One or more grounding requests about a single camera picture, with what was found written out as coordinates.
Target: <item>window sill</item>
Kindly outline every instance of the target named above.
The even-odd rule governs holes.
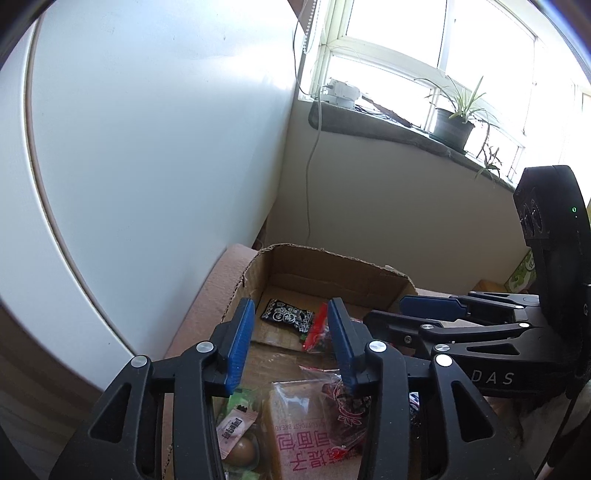
[[[316,102],[311,104],[308,123],[312,128],[318,129],[318,105]],[[381,118],[373,117],[372,115],[329,103],[322,103],[322,131],[413,145],[438,157],[448,158],[468,170],[478,172],[482,168],[482,165],[478,162],[433,140],[419,130],[407,128]],[[485,170],[481,175],[492,181],[490,172]],[[500,184],[501,187],[509,190],[511,193],[515,191],[515,187],[504,179],[499,179],[495,176],[494,182],[495,184]]]

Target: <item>black flower pot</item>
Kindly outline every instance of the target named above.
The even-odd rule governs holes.
[[[444,108],[437,108],[436,110],[437,122],[435,123],[435,130],[432,134],[429,134],[429,137],[464,154],[464,147],[474,128],[474,124],[471,122],[464,123],[461,116],[450,119],[453,112]]]

